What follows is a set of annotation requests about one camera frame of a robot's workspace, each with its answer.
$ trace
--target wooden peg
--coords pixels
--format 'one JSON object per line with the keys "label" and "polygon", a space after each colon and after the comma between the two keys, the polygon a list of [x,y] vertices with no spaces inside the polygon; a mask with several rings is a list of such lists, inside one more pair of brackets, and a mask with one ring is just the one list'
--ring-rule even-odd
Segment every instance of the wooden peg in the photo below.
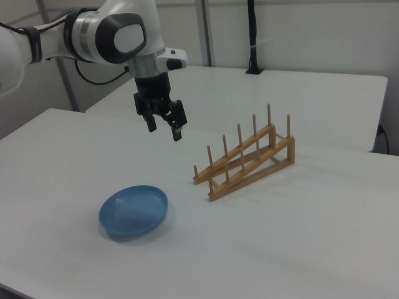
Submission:
{"label": "wooden peg", "polygon": [[267,125],[270,126],[271,124],[270,104],[267,104]]}
{"label": "wooden peg", "polygon": [[241,125],[238,124],[237,125],[237,130],[238,130],[238,141],[239,141],[239,145],[243,146],[243,138],[241,136]]}
{"label": "wooden peg", "polygon": [[244,169],[245,169],[245,160],[244,160],[244,151],[243,151],[242,148],[240,150],[240,154],[241,154],[241,167],[242,167],[242,169],[244,171]]}
{"label": "wooden peg", "polygon": [[208,145],[207,148],[208,148],[209,164],[210,164],[211,166],[213,166],[212,154],[211,154],[211,147]]}
{"label": "wooden peg", "polygon": [[223,134],[223,147],[224,147],[224,155],[227,157],[227,142],[226,142],[226,135]]}
{"label": "wooden peg", "polygon": [[289,114],[288,114],[287,115],[287,137],[291,137],[290,125],[291,125],[291,122],[290,122],[290,117],[289,117]]}
{"label": "wooden peg", "polygon": [[290,145],[287,147],[287,158],[289,161],[295,162],[295,139],[292,137]]}
{"label": "wooden peg", "polygon": [[230,183],[229,168],[227,167],[227,162],[224,164],[224,171],[226,172],[226,182]]}
{"label": "wooden peg", "polygon": [[213,194],[213,185],[211,183],[211,180],[209,179],[208,182],[209,182],[209,191],[211,194]]}
{"label": "wooden peg", "polygon": [[254,136],[256,136],[256,115],[255,114],[252,114],[252,123],[253,123],[253,126],[254,126]]}
{"label": "wooden peg", "polygon": [[271,148],[276,147],[276,129],[274,128],[270,133],[269,133],[269,146]]}
{"label": "wooden peg", "polygon": [[261,159],[261,147],[259,146],[259,138],[256,137],[256,154],[257,154],[257,159]]}

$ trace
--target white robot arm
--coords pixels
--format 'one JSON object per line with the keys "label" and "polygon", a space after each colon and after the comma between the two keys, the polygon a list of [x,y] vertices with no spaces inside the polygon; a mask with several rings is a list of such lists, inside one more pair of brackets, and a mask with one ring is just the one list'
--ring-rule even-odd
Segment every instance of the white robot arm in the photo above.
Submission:
{"label": "white robot arm", "polygon": [[135,77],[137,113],[148,129],[154,114],[181,138],[187,123],[183,105],[169,98],[168,71],[187,66],[183,50],[166,48],[154,0],[107,0],[100,9],[81,9],[36,27],[0,27],[0,96],[20,86],[27,64],[52,57],[84,62],[124,64]]}

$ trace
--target blue plate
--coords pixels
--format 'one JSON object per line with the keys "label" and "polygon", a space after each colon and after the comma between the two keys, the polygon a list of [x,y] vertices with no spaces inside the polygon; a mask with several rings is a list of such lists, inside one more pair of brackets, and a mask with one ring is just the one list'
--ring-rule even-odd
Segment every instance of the blue plate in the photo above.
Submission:
{"label": "blue plate", "polygon": [[166,194],[153,186],[134,186],[115,193],[102,205],[99,221],[112,234],[133,236],[153,230],[165,218]]}

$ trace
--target white wall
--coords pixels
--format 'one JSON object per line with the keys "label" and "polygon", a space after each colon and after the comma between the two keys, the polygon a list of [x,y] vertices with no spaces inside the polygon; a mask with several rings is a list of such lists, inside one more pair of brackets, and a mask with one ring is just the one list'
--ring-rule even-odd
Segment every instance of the white wall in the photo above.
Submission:
{"label": "white wall", "polygon": [[[399,3],[256,6],[257,38],[271,39],[258,50],[259,65],[388,77],[382,123],[399,154],[398,16]],[[216,66],[248,67],[247,7],[213,3],[210,19]],[[378,150],[385,152],[382,141]]]}
{"label": "white wall", "polygon": [[166,46],[185,49],[189,65],[202,65],[195,7],[160,7],[158,13],[161,20],[161,34]]}
{"label": "white wall", "polygon": [[[12,22],[36,12],[35,0],[0,1],[1,22]],[[42,21],[37,13],[34,17],[13,25],[17,27],[38,24],[42,24]],[[0,97],[0,139],[48,108],[71,109],[55,61],[28,65],[20,88]]]}

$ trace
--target black cord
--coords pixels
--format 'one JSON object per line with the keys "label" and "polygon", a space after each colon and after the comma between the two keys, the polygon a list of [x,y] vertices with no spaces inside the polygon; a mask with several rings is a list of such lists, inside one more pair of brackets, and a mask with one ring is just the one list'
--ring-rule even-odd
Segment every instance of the black cord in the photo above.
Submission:
{"label": "black cord", "polygon": [[0,26],[6,28],[6,29],[8,29],[8,30],[11,30],[11,31],[13,31],[13,32],[17,32],[17,33],[20,33],[20,34],[27,34],[27,33],[26,33],[25,31],[23,31],[22,29],[16,29],[16,28],[14,28],[14,27],[8,26],[7,24],[1,23],[1,22],[0,22]]}
{"label": "black cord", "polygon": [[385,141],[387,142],[387,154],[389,154],[389,142],[388,142],[387,132],[385,132],[384,128],[381,128],[381,133],[383,133],[385,136]]}
{"label": "black cord", "polygon": [[111,79],[109,81],[106,81],[106,82],[93,82],[93,81],[90,81],[88,78],[86,78],[84,76],[84,74],[82,74],[82,72],[80,71],[79,66],[77,64],[77,60],[75,60],[75,67],[76,67],[77,73],[82,77],[82,79],[85,80],[86,82],[90,83],[90,84],[93,84],[93,85],[106,85],[106,84],[109,84],[109,83],[112,83],[112,82],[118,80],[123,75],[129,73],[129,68],[125,67],[125,71],[123,73],[119,74],[118,76],[116,76],[115,78],[113,78],[113,79]]}
{"label": "black cord", "polygon": [[[52,28],[54,28],[54,27],[57,27],[58,25],[61,25],[61,24],[64,23],[64,22],[65,22],[65,19],[60,20],[60,21],[54,23],[53,25],[50,25],[50,26],[48,26],[48,27],[39,29],[39,32],[40,32],[40,33],[41,33],[41,32],[45,32],[45,31],[47,31],[47,30],[49,30],[49,29],[52,29]],[[8,30],[11,30],[11,31],[13,31],[13,32],[16,32],[16,33],[27,34],[27,33],[26,33],[25,31],[23,31],[22,29],[15,28],[15,27],[9,26],[9,25],[4,24],[4,23],[1,23],[1,22],[0,22],[0,27],[4,27],[4,28],[6,28],[6,29],[8,29]]]}
{"label": "black cord", "polygon": [[55,22],[56,20],[59,20],[60,18],[65,17],[67,14],[70,14],[71,12],[73,12],[73,10],[68,10],[68,11],[60,12],[58,15],[56,15],[55,17],[53,17],[53,18],[50,20],[49,23],[53,23],[53,22]]}
{"label": "black cord", "polygon": [[39,29],[39,32],[45,32],[45,31],[47,31],[47,30],[49,30],[49,29],[52,29],[52,28],[54,28],[54,27],[57,27],[58,25],[61,25],[61,24],[64,23],[64,22],[65,22],[65,19],[60,20],[60,21],[54,23],[53,25],[50,25],[49,27]]}

